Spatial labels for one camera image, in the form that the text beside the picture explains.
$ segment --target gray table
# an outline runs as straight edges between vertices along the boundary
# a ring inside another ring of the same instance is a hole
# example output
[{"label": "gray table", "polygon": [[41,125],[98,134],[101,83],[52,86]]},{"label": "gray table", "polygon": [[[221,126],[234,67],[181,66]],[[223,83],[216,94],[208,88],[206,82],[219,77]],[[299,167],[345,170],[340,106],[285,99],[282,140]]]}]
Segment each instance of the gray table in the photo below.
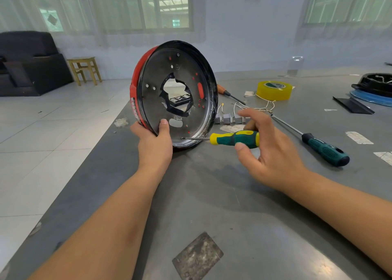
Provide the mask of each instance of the gray table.
[{"label": "gray table", "polygon": [[[260,80],[220,82],[242,97]],[[286,79],[296,86],[274,114],[345,150],[351,162],[333,168],[277,125],[299,149],[306,166],[339,183],[392,200],[392,166],[373,152],[392,151],[392,109],[367,104],[374,115],[350,114],[332,100],[345,97],[358,77]],[[233,100],[220,97],[224,111]],[[248,104],[263,107],[256,97]],[[324,109],[336,109],[326,112]],[[118,115],[134,122],[130,104]],[[222,132],[215,125],[213,132]],[[374,144],[357,144],[356,131]],[[10,261],[9,280],[26,279],[137,169],[138,140],[128,127],[111,125]],[[202,143],[176,153],[157,192],[145,228],[134,279],[179,279],[172,259],[206,231],[224,253],[205,280],[389,279],[310,211],[256,183],[232,147]]]}]

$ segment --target hand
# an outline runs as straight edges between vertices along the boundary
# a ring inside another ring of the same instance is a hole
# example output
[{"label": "hand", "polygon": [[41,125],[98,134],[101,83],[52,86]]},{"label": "hand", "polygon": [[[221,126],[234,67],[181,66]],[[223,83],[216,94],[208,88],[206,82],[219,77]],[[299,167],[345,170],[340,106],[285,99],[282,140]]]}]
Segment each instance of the hand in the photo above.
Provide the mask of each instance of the hand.
[{"label": "hand", "polygon": [[243,143],[236,143],[239,161],[259,182],[288,194],[296,183],[310,173],[301,161],[293,142],[275,128],[269,115],[255,109],[238,112],[252,120],[245,125],[246,130],[258,130],[260,135],[260,157],[256,159]]},{"label": "hand", "polygon": [[130,130],[140,138],[138,145],[139,170],[154,171],[154,173],[163,176],[173,156],[173,144],[167,120],[161,120],[158,136],[138,122],[134,123]]}]

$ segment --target blue plastic disc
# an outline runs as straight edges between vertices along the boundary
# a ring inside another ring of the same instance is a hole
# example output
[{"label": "blue plastic disc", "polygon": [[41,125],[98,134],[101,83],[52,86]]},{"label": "blue plastic disc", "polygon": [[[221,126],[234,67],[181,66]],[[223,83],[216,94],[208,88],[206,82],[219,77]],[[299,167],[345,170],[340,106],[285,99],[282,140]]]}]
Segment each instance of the blue plastic disc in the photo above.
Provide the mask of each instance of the blue plastic disc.
[{"label": "blue plastic disc", "polygon": [[384,97],[376,94],[371,94],[368,92],[364,92],[361,90],[351,90],[350,94],[355,96],[356,98],[375,103],[375,104],[381,104],[385,106],[390,106],[392,107],[392,98],[389,97]]}]

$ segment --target forearm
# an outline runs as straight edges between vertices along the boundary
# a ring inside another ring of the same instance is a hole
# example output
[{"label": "forearm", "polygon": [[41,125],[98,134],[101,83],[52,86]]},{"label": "forearm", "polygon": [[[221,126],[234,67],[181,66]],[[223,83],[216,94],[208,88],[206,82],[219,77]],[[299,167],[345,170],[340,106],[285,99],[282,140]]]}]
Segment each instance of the forearm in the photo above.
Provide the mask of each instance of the forearm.
[{"label": "forearm", "polygon": [[31,277],[130,279],[161,174],[137,171]]},{"label": "forearm", "polygon": [[288,195],[392,276],[392,203],[310,173]]}]

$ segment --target red rim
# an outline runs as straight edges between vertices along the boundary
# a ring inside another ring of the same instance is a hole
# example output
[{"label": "red rim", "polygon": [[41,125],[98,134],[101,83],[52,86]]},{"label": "red rim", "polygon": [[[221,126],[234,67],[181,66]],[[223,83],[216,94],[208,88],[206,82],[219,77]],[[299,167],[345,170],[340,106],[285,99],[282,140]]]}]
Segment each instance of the red rim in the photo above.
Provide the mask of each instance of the red rim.
[{"label": "red rim", "polygon": [[157,48],[157,46],[155,46],[154,48],[148,50],[139,60],[138,64],[136,64],[135,70],[133,71],[133,75],[132,75],[132,81],[130,83],[130,87],[129,87],[129,95],[130,95],[130,101],[134,101],[135,103],[135,117],[138,118],[138,121],[143,124],[143,126],[145,128],[147,127],[147,124],[144,122],[143,117],[140,113],[140,108],[139,108],[139,104],[138,104],[138,100],[136,98],[136,87],[139,83],[139,76],[140,76],[140,71],[143,68],[144,63],[147,61],[147,59],[151,56],[151,54],[155,51],[155,49]]}]

